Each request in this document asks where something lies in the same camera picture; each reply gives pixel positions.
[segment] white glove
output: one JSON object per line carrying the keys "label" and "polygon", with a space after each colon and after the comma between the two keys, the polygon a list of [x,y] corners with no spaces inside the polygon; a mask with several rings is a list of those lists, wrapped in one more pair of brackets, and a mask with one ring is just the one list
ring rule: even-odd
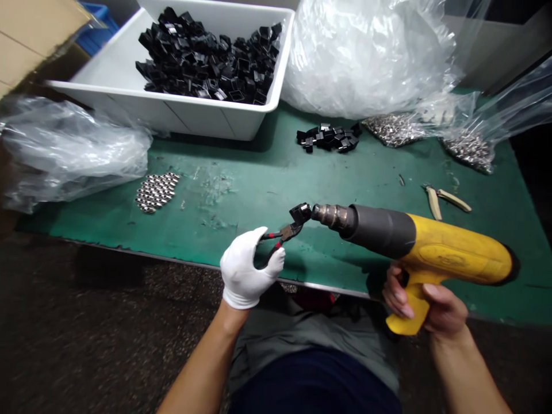
{"label": "white glove", "polygon": [[234,239],[220,259],[223,274],[223,299],[234,309],[249,309],[259,303],[259,297],[278,278],[283,269],[286,251],[276,250],[268,265],[258,270],[253,266],[253,256],[260,237],[267,227],[259,227]]}

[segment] heat gun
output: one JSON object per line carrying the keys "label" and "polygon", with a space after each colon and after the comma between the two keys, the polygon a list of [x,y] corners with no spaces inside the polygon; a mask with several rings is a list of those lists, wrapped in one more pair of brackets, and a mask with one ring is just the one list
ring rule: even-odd
{"label": "heat gun", "polygon": [[498,241],[440,221],[393,210],[352,204],[318,205],[312,220],[339,232],[343,240],[399,260],[408,273],[405,288],[413,319],[391,315],[387,324],[399,335],[415,335],[430,309],[424,283],[460,279],[480,285],[503,285],[519,271],[515,254]]}

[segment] floor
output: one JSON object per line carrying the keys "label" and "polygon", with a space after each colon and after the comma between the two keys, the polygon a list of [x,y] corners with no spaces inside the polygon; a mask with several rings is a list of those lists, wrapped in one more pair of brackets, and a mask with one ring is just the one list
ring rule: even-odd
{"label": "floor", "polygon": [[[155,412],[222,292],[216,271],[26,235],[0,269],[4,413]],[[552,332],[470,328],[513,411],[552,412]],[[404,412],[444,412],[425,336],[398,346]]]}

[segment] heat gun nozzle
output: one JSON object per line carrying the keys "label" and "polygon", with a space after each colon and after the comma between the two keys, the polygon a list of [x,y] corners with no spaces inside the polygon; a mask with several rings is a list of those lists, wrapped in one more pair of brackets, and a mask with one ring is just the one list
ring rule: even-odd
{"label": "heat gun nozzle", "polygon": [[339,205],[315,204],[312,208],[311,219],[321,222],[332,230],[341,231],[347,225],[349,208]]}

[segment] green workbench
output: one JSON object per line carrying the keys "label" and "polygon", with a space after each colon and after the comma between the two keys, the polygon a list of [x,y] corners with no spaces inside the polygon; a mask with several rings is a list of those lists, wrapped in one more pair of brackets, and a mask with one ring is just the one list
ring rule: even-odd
{"label": "green workbench", "polygon": [[[420,187],[429,182],[473,208],[467,214],[442,201],[445,222],[496,238],[522,262],[519,278],[503,287],[446,285],[480,317],[552,323],[552,254],[508,142],[497,147],[495,174],[485,176],[452,161],[435,139],[391,149],[364,131],[348,154],[317,148],[306,154],[296,144],[296,131],[320,122],[353,124],[281,103],[250,143],[195,136],[156,139],[148,172],[173,171],[182,178],[176,196],[155,214],[136,206],[138,180],[70,203],[50,203],[21,219],[18,229],[218,266],[234,237],[262,225],[279,230],[290,222],[288,210],[300,202],[358,203],[431,217]],[[281,278],[357,296],[377,294],[389,263],[315,222],[285,247]],[[270,246],[259,249],[268,252]]]}

